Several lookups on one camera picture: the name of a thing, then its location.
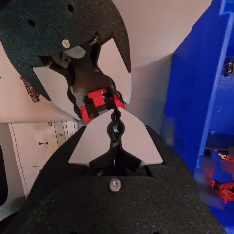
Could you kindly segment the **red and black lego car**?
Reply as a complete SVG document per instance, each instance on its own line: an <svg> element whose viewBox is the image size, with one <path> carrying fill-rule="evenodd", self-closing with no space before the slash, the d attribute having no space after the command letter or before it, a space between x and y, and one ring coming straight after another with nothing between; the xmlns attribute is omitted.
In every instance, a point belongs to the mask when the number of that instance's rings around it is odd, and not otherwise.
<svg viewBox="0 0 234 234"><path fill-rule="evenodd" d="M113 117L113 127L108 127L108 133L111 133L111 150L110 152L100 156L94 161L96 167L90 167L93 169L101 169L106 167L114 166L115 150L113 148L118 148L120 130L118 130L118 119L117 119L117 109L121 107L125 109L125 103L121 96L114 93L110 87L101 88L96 91L90 92L88 95L84 96L85 105L81 106L81 116L82 119L87 123L87 125L97 118L98 116L104 114L105 112L114 109L115 115Z"/></svg>

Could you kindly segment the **pile of mixed lego parts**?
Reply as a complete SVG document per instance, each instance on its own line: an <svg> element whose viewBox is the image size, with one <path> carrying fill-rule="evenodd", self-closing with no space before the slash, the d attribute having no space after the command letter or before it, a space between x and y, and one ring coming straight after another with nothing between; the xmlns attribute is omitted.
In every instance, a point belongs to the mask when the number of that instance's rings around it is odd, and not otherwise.
<svg viewBox="0 0 234 234"><path fill-rule="evenodd" d="M220 193L224 205L234 202L234 160L227 151L205 151L210 156L213 168L208 169L210 174L210 187Z"/></svg>

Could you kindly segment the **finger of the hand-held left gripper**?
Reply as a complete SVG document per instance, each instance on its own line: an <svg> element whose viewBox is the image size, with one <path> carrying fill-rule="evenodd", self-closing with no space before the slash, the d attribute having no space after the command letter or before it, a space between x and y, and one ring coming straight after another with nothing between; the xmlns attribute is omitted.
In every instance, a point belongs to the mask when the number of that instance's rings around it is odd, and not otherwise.
<svg viewBox="0 0 234 234"><path fill-rule="evenodd" d="M68 98L69 85L65 76L48 66L33 67L33 70L52 103L73 118L81 120L74 110L74 104Z"/></svg>
<svg viewBox="0 0 234 234"><path fill-rule="evenodd" d="M113 38L101 45L96 64L104 75L111 78L124 103L129 104L132 92L131 72L128 72Z"/></svg>

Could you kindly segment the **blue divided storage bin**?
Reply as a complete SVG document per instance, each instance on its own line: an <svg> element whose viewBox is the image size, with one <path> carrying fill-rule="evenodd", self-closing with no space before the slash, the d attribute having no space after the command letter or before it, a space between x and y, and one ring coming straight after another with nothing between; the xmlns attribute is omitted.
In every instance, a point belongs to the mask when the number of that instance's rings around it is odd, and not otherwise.
<svg viewBox="0 0 234 234"><path fill-rule="evenodd" d="M223 74L231 59L234 1L213 0L173 54L165 107L173 149L194 175L205 151L227 151L234 158L234 75ZM209 206L233 234L234 203Z"/></svg>

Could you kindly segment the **black rounded object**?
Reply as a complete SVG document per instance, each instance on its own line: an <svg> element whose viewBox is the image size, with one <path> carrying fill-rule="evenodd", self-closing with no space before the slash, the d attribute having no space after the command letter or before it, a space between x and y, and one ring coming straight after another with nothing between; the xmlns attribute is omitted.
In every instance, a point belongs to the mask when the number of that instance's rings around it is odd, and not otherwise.
<svg viewBox="0 0 234 234"><path fill-rule="evenodd" d="M0 206L2 206L8 196L7 177L4 165L2 148L0 147Z"/></svg>

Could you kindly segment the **lego instruction booklet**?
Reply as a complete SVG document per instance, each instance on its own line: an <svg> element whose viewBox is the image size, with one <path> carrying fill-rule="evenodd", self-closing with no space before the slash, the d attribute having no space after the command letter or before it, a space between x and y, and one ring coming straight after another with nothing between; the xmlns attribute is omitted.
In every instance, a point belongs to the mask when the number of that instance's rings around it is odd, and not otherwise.
<svg viewBox="0 0 234 234"><path fill-rule="evenodd" d="M71 94L69 73L65 78ZM0 43L0 146L8 186L1 221L20 210L45 163L77 130L77 120L32 87Z"/></svg>

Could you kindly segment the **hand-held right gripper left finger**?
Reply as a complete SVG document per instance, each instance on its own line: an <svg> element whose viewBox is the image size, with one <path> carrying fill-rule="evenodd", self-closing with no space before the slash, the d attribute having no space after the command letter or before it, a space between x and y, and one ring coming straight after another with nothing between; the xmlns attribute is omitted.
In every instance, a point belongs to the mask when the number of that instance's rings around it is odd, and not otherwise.
<svg viewBox="0 0 234 234"><path fill-rule="evenodd" d="M94 161L111 150L111 133L108 127L113 127L114 109L92 120L85 128L68 163L96 167Z"/></svg>

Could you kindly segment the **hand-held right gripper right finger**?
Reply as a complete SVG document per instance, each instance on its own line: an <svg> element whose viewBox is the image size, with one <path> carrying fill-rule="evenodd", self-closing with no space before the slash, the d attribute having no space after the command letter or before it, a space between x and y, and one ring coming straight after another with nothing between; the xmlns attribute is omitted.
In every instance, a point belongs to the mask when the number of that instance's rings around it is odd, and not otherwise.
<svg viewBox="0 0 234 234"><path fill-rule="evenodd" d="M137 117L118 107L119 121L123 124L120 146L125 153L140 160L140 165L162 164L159 154L146 126Z"/></svg>

